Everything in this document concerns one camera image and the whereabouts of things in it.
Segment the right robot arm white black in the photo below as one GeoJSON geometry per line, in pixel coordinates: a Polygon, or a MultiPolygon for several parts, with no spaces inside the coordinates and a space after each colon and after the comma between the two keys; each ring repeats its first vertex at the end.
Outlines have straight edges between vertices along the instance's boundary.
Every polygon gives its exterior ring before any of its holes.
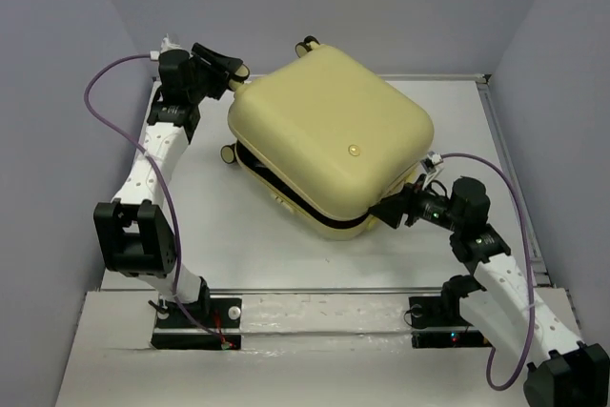
{"type": "Polygon", "coordinates": [[[514,373],[505,390],[524,376],[530,406],[606,406],[609,355],[569,329],[539,296],[531,271],[523,271],[504,239],[488,221],[485,186],[461,177],[449,195],[429,191],[424,181],[407,183],[370,210],[388,226],[423,220],[450,233],[449,244],[467,275],[447,281],[438,301],[448,322],[466,321],[492,346],[491,356],[512,356],[514,373]]]}

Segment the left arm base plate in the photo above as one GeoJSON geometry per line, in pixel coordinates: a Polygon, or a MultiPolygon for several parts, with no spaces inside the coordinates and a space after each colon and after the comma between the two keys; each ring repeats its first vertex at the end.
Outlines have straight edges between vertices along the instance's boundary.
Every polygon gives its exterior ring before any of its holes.
{"type": "Polygon", "coordinates": [[[242,298],[212,296],[210,311],[185,305],[191,317],[159,297],[149,300],[155,311],[151,345],[156,350],[238,351],[242,346],[242,298]]]}

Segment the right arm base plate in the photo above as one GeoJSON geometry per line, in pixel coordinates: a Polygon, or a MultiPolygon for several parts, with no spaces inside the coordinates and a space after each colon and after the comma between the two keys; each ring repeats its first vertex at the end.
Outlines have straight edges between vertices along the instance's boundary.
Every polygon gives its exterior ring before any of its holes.
{"type": "Polygon", "coordinates": [[[472,324],[446,307],[440,295],[414,295],[403,315],[414,349],[487,348],[491,344],[472,324]]]}

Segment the yellow hard-shell suitcase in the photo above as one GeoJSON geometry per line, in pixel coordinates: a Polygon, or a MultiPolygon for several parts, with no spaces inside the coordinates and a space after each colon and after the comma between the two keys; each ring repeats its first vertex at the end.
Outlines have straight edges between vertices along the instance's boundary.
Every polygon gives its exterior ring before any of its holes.
{"type": "Polygon", "coordinates": [[[370,230],[372,207],[411,182],[435,128],[418,103],[312,36],[297,59],[234,90],[220,150],[320,236],[370,230]]]}

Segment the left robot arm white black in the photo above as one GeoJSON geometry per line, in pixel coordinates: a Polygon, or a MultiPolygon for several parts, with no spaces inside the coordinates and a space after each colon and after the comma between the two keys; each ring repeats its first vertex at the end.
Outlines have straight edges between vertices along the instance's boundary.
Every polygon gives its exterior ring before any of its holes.
{"type": "Polygon", "coordinates": [[[144,56],[158,70],[143,131],[127,133],[100,114],[84,92],[89,112],[134,148],[131,169],[113,198],[93,211],[94,227],[107,270],[136,278],[156,289],[192,326],[211,314],[206,280],[182,261],[177,213],[169,190],[173,172],[191,145],[200,121],[200,103],[218,100],[250,75],[243,61],[198,43],[186,50],[164,39],[159,51],[144,56]]]}

